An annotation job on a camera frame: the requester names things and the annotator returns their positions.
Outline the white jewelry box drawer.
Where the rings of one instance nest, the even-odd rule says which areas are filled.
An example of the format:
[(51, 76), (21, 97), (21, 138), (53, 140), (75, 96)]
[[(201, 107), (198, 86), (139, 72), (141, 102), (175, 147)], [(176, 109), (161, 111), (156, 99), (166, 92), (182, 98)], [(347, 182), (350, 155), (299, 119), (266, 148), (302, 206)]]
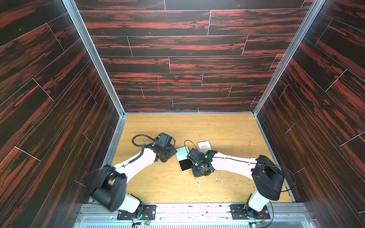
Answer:
[(182, 172), (190, 170), (193, 165), (193, 163), (189, 159), (179, 160), (178, 162)]

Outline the white jewelry box sleeve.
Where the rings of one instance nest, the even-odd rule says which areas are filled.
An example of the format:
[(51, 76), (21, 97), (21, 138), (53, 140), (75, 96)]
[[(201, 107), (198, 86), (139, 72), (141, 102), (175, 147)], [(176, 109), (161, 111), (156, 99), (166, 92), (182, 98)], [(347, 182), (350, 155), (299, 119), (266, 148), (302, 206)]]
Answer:
[(187, 146), (177, 148), (176, 150), (177, 150), (176, 157), (177, 157), (178, 162), (183, 162), (185, 160), (189, 160), (187, 158), (188, 153), (189, 153), (189, 150), (188, 150)]

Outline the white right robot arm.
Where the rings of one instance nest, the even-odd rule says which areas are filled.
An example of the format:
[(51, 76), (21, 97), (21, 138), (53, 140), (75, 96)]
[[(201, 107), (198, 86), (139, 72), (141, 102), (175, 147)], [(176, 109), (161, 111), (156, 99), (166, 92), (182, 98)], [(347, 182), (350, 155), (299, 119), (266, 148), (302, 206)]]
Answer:
[(194, 177), (208, 176), (214, 171), (227, 171), (250, 178), (255, 192), (245, 205), (246, 211), (261, 212), (269, 201), (278, 201), (285, 175), (267, 156), (248, 159), (209, 150), (202, 153), (192, 149), (187, 158), (192, 162)]

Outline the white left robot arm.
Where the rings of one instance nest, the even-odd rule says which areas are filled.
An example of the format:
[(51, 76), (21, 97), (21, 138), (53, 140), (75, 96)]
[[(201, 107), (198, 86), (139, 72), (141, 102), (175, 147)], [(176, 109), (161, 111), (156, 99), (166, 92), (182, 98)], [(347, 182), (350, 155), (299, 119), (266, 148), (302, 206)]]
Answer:
[(111, 212), (126, 211), (140, 216), (142, 201), (126, 193), (128, 182), (144, 168), (155, 162), (167, 162), (177, 150), (173, 145), (165, 147), (144, 145), (139, 154), (114, 167), (102, 167), (96, 181), (90, 185), (90, 196)]

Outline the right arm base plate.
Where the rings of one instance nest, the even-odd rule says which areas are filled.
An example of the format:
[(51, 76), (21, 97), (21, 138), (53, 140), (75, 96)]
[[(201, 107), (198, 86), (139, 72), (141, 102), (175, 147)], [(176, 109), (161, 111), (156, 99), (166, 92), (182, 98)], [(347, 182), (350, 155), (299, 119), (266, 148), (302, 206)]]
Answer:
[(255, 211), (246, 204), (231, 204), (230, 213), (233, 220), (268, 220), (271, 218), (267, 206), (261, 211)]

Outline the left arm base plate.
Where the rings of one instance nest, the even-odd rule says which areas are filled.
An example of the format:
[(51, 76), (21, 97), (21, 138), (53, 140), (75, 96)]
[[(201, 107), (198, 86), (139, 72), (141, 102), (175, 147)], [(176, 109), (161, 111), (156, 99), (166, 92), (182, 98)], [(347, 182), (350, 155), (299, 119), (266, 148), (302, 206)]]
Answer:
[(156, 218), (156, 208), (157, 206), (154, 204), (144, 204), (139, 206), (135, 212), (128, 211), (118, 211), (117, 220), (127, 220), (131, 221), (151, 221)]

